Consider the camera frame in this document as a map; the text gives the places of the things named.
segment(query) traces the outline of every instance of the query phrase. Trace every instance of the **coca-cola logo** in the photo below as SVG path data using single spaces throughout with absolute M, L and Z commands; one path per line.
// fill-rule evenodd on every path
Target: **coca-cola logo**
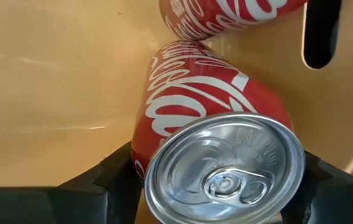
M 277 9 L 287 4 L 288 0 L 216 0 L 220 13 L 215 15 L 216 23 L 199 21 L 205 16 L 199 0 L 171 0 L 173 13 L 180 22 L 172 23 L 165 15 L 168 28 L 182 39 L 205 39 L 225 29 L 243 29 L 246 26 L 259 24 L 277 16 Z M 253 21 L 244 19 L 240 15 L 240 8 L 245 7 Z
M 144 169 L 143 169 L 143 166 L 141 165 L 141 162 L 138 159 L 134 161 L 134 168 L 136 169 L 136 173 L 139 175 L 139 177 L 141 179 L 144 179 L 144 176 L 145 176 Z
M 152 129 L 155 133 L 168 137 L 170 132 L 167 128 L 180 128 L 186 124 L 207 116 L 207 110 L 197 99 L 188 95 L 162 95 L 168 88 L 178 87 L 192 91 L 214 103 L 223 106 L 230 111 L 243 111 L 243 106 L 251 112 L 256 112 L 251 103 L 244 97 L 242 91 L 248 82 L 248 77 L 237 68 L 220 59 L 215 53 L 209 50 L 198 50 L 197 43 L 183 41 L 171 43 L 160 51 L 160 58 L 153 57 L 151 71 L 149 74 L 149 92 L 146 101 L 145 115 L 153 119 Z M 219 78 L 204 75 L 189 75 L 191 70 L 184 66 L 186 62 L 207 67 L 217 67 L 235 71 L 231 83 Z M 194 88 L 188 83 L 200 83 L 216 87 L 219 90 L 230 94 L 228 102 L 217 98 L 216 94 Z M 180 115 L 170 111 L 168 114 L 157 113 L 158 109 L 165 106 L 183 106 L 197 112 L 197 116 Z

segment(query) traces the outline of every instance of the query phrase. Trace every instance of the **tan wall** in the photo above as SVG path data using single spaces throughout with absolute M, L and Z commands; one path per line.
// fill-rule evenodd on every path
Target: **tan wall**
M 307 150 L 352 171 L 353 0 L 321 70 L 301 56 L 303 12 L 209 44 L 284 99 Z M 128 141 L 149 59 L 174 39 L 157 0 L 0 0 L 0 186 L 60 184 Z

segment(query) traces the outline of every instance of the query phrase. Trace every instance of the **can rim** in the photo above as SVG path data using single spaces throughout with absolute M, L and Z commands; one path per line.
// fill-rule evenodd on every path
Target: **can rim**
M 285 139 L 290 145 L 287 150 L 291 153 L 291 158 L 298 159 L 302 163 L 292 162 L 289 168 L 289 176 L 286 179 L 286 187 L 281 190 L 277 196 L 273 200 L 278 199 L 274 206 L 270 209 L 264 211 L 260 216 L 253 217 L 247 220 L 244 223 L 260 223 L 266 217 L 270 217 L 275 213 L 280 212 L 280 210 L 292 199 L 293 195 L 299 188 L 299 185 L 302 181 L 304 168 L 305 168 L 305 155 L 304 150 L 302 148 L 301 143 L 295 134 L 288 129 L 285 125 L 280 122 L 274 120 L 273 118 L 269 118 L 267 116 L 263 116 L 261 114 L 255 113 L 246 113 L 246 112 L 229 112 L 229 113 L 220 113 L 212 116 L 206 116 L 204 118 L 197 119 L 188 125 L 182 127 L 177 130 L 175 133 L 170 135 L 163 144 L 158 148 L 158 150 L 154 153 L 146 172 L 146 177 L 144 180 L 144 197 L 146 199 L 146 203 L 151 211 L 151 213 L 159 220 L 161 223 L 169 224 L 169 223 L 178 223 L 178 224 L 201 224 L 204 223 L 201 220 L 193 220 L 191 218 L 187 218 L 188 221 L 178 220 L 175 216 L 171 215 L 166 209 L 161 205 L 161 202 L 156 199 L 156 196 L 153 192 L 154 179 L 153 175 L 155 172 L 156 165 L 158 165 L 159 160 L 161 160 L 161 156 L 164 154 L 167 147 L 169 147 L 176 139 L 183 136 L 185 133 L 192 131 L 192 129 L 199 128 L 205 124 L 209 124 L 212 122 L 216 122 L 224 119 L 241 119 L 243 121 L 251 121 L 251 122 L 261 122 L 267 128 L 270 128 L 270 131 L 273 134 Z M 213 223 L 213 224 L 225 224 L 226 220 L 217 220 L 217 221 L 205 221 L 205 223 Z M 241 220 L 237 219 L 229 219 L 227 220 L 228 224 L 233 223 L 241 223 Z

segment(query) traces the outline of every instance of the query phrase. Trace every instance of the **soda can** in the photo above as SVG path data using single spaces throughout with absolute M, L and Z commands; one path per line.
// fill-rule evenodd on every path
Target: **soda can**
M 297 191 L 304 158 L 295 135 L 266 116 L 201 118 L 153 156 L 146 203 L 161 223 L 269 223 Z
M 200 42 L 166 45 L 152 58 L 147 76 L 132 137 L 132 160 L 141 178 L 162 142 L 199 118 L 244 111 L 292 129 L 275 94 Z
M 162 18 L 180 39 L 204 40 L 287 14 L 307 0 L 159 0 Z
M 144 88 L 132 160 L 160 222 L 257 223 L 295 193 L 303 150 L 265 86 L 181 40 L 154 55 Z

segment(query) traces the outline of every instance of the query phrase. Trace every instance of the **black metal jaw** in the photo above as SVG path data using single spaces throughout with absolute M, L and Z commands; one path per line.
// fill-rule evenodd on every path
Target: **black metal jaw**
M 141 186 L 129 142 L 58 187 L 0 188 L 0 224 L 133 224 Z M 352 224 L 353 176 L 307 152 L 301 186 L 281 214 L 284 224 Z

